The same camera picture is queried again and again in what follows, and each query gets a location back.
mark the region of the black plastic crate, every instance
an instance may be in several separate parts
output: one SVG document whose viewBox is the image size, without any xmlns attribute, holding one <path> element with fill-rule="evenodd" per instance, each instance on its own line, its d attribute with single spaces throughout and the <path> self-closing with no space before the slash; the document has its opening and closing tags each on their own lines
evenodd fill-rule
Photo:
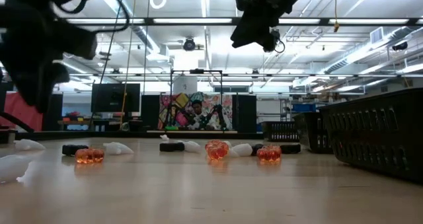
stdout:
<svg viewBox="0 0 423 224">
<path fill-rule="evenodd" d="M 304 112 L 293 117 L 299 142 L 314 153 L 333 154 L 328 131 L 320 112 Z"/>
<path fill-rule="evenodd" d="M 423 182 L 423 89 L 319 108 L 336 158 Z"/>
<path fill-rule="evenodd" d="M 262 129 L 266 141 L 299 141 L 295 122 L 262 122 Z"/>
</svg>

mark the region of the wooden table surface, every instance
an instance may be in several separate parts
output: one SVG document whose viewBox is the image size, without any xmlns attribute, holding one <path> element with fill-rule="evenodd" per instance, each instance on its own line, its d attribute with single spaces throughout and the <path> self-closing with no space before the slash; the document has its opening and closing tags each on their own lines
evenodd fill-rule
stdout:
<svg viewBox="0 0 423 224">
<path fill-rule="evenodd" d="M 135 154 L 109 155 L 93 166 L 61 155 L 64 144 L 111 141 Z M 31 153 L 35 160 L 20 182 L 0 185 L 0 223 L 423 223 L 423 186 L 352 168 L 333 155 L 304 151 L 274 166 L 260 166 L 256 157 L 211 163 L 204 151 L 160 153 L 159 142 L 43 141 L 47 149 Z M 0 149 L 1 156 L 11 153 Z"/>
</svg>

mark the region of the red curtain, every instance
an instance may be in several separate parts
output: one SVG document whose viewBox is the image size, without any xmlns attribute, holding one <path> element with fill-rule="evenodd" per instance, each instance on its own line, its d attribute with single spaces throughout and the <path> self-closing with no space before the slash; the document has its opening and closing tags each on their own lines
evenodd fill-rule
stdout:
<svg viewBox="0 0 423 224">
<path fill-rule="evenodd" d="M 35 107 L 28 106 L 19 93 L 6 94 L 5 112 L 20 119 L 34 131 L 42 131 L 43 114 L 37 112 Z M 4 118 L 0 118 L 0 124 L 11 128 L 16 126 Z"/>
</svg>

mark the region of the person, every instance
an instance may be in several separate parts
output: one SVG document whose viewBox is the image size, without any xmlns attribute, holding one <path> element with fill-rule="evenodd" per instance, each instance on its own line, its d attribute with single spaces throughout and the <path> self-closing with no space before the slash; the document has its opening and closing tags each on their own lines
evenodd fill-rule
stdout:
<svg viewBox="0 0 423 224">
<path fill-rule="evenodd" d="M 193 115 L 194 115 L 195 123 L 188 125 L 188 128 L 191 130 L 200 129 L 201 117 L 207 116 L 207 112 L 203 111 L 203 102 L 200 100 L 194 100 L 191 102 L 191 107 L 194 113 Z M 214 117 L 215 117 L 214 115 L 211 117 L 210 121 L 208 122 L 206 126 L 206 130 L 218 130 L 216 120 Z"/>
</svg>

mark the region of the computer monitor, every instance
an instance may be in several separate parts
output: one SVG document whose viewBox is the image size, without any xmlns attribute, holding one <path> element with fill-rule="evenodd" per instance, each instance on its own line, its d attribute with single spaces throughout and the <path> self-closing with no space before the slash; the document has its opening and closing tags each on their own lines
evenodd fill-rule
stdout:
<svg viewBox="0 0 423 224">
<path fill-rule="evenodd" d="M 125 84 L 93 84 L 91 112 L 121 112 Z M 139 112 L 139 84 L 126 85 L 124 112 Z"/>
</svg>

